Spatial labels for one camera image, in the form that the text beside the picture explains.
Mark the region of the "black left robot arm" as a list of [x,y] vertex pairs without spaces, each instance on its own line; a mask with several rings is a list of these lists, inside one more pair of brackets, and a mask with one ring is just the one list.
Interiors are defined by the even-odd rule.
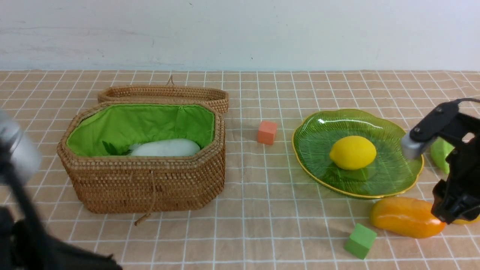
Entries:
[[48,234],[24,185],[38,172],[42,156],[10,116],[1,112],[1,184],[14,195],[23,219],[1,207],[2,270],[120,270],[113,255],[103,256]]

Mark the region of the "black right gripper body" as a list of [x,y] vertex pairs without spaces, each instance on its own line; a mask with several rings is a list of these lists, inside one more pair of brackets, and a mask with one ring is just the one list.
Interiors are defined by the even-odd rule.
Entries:
[[431,213],[446,224],[472,221],[479,216],[479,119],[459,112],[435,138],[454,149],[445,158],[448,177],[433,189]]

